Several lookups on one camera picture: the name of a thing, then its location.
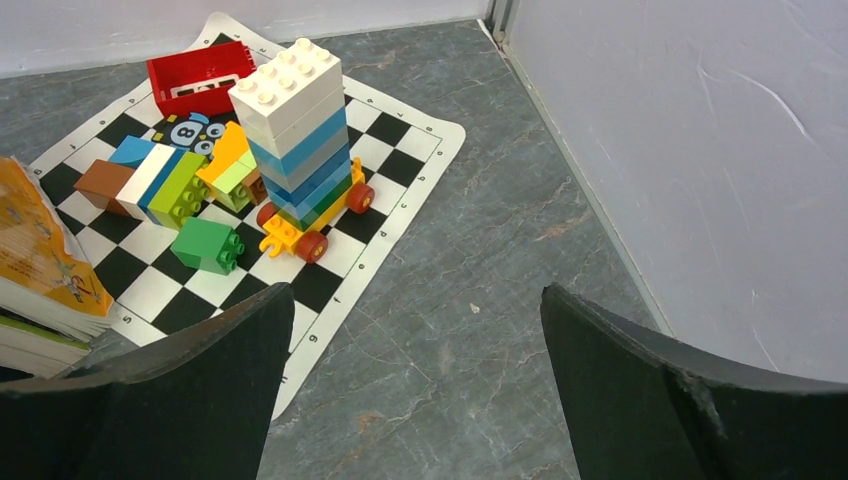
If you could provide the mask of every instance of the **gray tile floor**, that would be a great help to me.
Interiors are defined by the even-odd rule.
[[[271,426],[259,478],[577,478],[542,288],[652,321],[542,119],[476,22],[320,43],[468,139]],[[132,64],[0,81],[3,152],[34,160],[145,78]]]

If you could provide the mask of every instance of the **orange book cover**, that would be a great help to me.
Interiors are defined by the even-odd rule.
[[[70,309],[106,317],[114,300],[36,182],[17,160],[0,157],[0,273]]]

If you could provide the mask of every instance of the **red wheel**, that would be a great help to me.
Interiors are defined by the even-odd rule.
[[[256,223],[261,227],[265,222],[271,220],[271,217],[277,214],[277,206],[271,202],[266,203],[256,214]]]
[[[306,260],[306,263],[315,263],[324,256],[328,243],[327,237],[321,235],[321,232],[306,232],[297,242],[295,253]]]
[[[367,212],[373,201],[374,189],[364,183],[357,183],[347,193],[347,208],[353,210],[353,213]]]

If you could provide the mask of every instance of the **stack of books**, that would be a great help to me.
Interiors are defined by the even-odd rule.
[[[113,302],[38,180],[0,157],[0,367],[67,369],[109,328]]]

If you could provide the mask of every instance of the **chessboard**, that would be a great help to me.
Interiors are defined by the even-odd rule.
[[[257,65],[283,48],[216,13],[189,50],[235,40],[251,49]],[[222,131],[227,121],[237,120],[233,114],[208,122],[164,119],[149,81],[113,102],[30,166],[116,299],[113,328],[137,345],[214,316],[272,283],[292,285],[294,334],[273,418],[291,403],[465,141],[460,125],[432,118],[356,80],[345,77],[344,91],[351,155],[362,160],[376,198],[365,214],[345,210],[324,228],[330,246],[314,264],[287,254],[270,258],[259,251],[264,232],[256,224],[256,213],[261,205],[248,205],[234,214],[213,200],[204,202],[197,216],[232,226],[247,248],[238,258],[238,268],[227,276],[193,270],[169,250],[176,231],[102,211],[75,191],[74,183],[92,162],[108,159],[128,135],[208,154],[216,137],[213,133]]]

